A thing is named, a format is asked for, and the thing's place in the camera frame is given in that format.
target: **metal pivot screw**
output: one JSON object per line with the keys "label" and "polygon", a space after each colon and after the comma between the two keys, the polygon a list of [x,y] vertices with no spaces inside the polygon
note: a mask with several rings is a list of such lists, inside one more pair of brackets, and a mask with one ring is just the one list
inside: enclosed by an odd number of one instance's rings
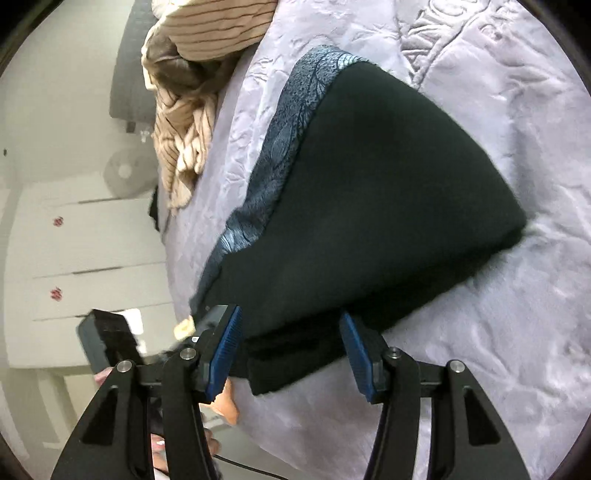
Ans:
{"label": "metal pivot screw", "polygon": [[461,374],[466,369],[466,365],[464,365],[459,360],[452,360],[451,362],[449,362],[449,368],[452,369],[452,372]]}
{"label": "metal pivot screw", "polygon": [[124,374],[125,372],[129,372],[131,370],[132,364],[129,360],[123,360],[117,364],[117,371]]}
{"label": "metal pivot screw", "polygon": [[183,360],[192,360],[197,355],[197,352],[194,348],[183,348],[181,350],[181,358]]}
{"label": "metal pivot screw", "polygon": [[396,347],[391,347],[386,352],[386,356],[392,360],[398,360],[400,357],[402,357],[402,352]]}

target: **dark green fabric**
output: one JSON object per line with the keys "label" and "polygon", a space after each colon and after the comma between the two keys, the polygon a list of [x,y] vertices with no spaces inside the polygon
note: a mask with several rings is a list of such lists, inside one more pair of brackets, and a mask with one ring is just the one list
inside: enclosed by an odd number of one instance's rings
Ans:
{"label": "dark green fabric", "polygon": [[474,140],[414,89],[357,63],[317,108],[264,234],[223,260],[201,308],[242,307],[235,373],[254,394],[277,390],[343,354],[343,307],[386,329],[524,226]]}

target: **black cable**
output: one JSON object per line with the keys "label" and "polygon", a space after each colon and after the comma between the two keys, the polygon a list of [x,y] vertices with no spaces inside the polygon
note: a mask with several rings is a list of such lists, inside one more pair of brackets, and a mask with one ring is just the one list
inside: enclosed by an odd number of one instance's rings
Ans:
{"label": "black cable", "polygon": [[254,467],[251,467],[248,465],[243,465],[241,463],[235,462],[234,460],[229,460],[229,459],[221,457],[219,455],[214,455],[213,457],[217,458],[218,460],[221,460],[222,462],[229,463],[230,465],[244,468],[245,470],[250,470],[251,472],[260,473],[261,475],[266,475],[266,476],[270,476],[273,478],[277,478],[278,480],[287,480],[287,478],[285,478],[284,476],[276,475],[275,473],[265,472],[264,470],[259,470],[258,468],[254,468]]}

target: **embossed bedspread pattern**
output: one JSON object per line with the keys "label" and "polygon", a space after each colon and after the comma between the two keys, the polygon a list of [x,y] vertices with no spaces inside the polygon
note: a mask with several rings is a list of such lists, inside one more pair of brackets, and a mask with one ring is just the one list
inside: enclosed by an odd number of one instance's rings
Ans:
{"label": "embossed bedspread pattern", "polygon": [[[191,204],[168,223],[178,318],[244,199],[293,65],[321,44],[370,59],[438,104],[486,150],[527,211],[516,248],[385,336],[420,360],[464,359],[532,478],[546,480],[591,410],[591,98],[515,0],[279,2],[230,81]],[[358,394],[345,360],[263,397],[236,381],[235,395],[242,428],[265,450],[315,478],[363,477],[380,407]],[[428,433],[425,417],[417,478]]]}

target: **gray headboard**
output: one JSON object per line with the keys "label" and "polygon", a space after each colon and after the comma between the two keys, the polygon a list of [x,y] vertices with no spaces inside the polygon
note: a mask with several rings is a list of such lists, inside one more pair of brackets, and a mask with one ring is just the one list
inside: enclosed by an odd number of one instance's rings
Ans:
{"label": "gray headboard", "polygon": [[135,0],[131,9],[113,73],[111,105],[113,118],[153,125],[154,94],[146,90],[141,66],[141,48],[148,30],[157,22],[151,0]]}

